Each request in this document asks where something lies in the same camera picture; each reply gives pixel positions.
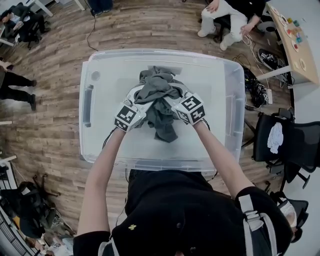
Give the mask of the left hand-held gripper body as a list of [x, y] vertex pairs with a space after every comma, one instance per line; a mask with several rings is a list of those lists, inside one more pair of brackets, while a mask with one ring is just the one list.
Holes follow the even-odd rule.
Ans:
[[129, 132], [139, 126], [146, 116], [146, 113], [137, 113], [135, 111], [134, 101], [124, 98], [119, 105], [117, 114], [114, 117], [114, 125], [124, 132]]

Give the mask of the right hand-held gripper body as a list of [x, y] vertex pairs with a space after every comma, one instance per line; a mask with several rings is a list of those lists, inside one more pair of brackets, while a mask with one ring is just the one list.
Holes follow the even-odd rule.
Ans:
[[186, 124], [195, 125], [201, 121], [206, 113], [204, 102], [197, 93], [188, 94], [182, 101], [172, 105], [171, 110]]

